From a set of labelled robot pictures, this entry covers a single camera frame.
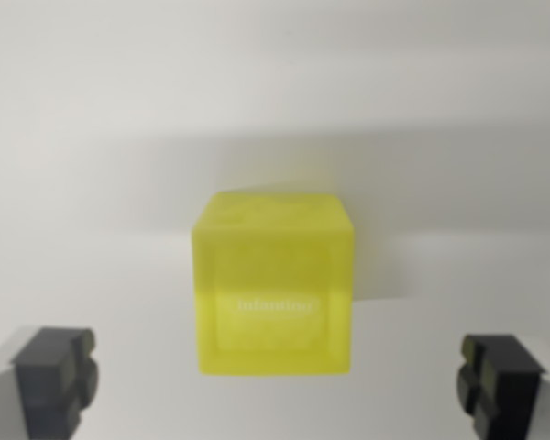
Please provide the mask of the black grey gripper right finger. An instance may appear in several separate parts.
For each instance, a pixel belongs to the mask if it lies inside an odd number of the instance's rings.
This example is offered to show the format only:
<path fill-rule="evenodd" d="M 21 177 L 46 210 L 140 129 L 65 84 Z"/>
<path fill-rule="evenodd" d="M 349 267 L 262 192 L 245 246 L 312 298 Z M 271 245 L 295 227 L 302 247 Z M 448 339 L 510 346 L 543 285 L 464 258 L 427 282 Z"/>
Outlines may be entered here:
<path fill-rule="evenodd" d="M 550 439 L 546 342 L 511 334 L 467 334 L 461 355 L 456 394 L 478 439 Z"/>

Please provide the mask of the black grey gripper left finger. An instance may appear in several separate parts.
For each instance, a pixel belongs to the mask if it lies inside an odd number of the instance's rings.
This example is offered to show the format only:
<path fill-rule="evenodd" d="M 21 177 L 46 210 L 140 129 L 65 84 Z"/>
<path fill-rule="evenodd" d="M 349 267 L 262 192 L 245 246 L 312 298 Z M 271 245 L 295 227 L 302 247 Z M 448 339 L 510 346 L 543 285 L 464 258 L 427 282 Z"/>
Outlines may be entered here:
<path fill-rule="evenodd" d="M 0 439 L 71 439 L 94 401 L 90 328 L 18 328 L 0 345 Z"/>

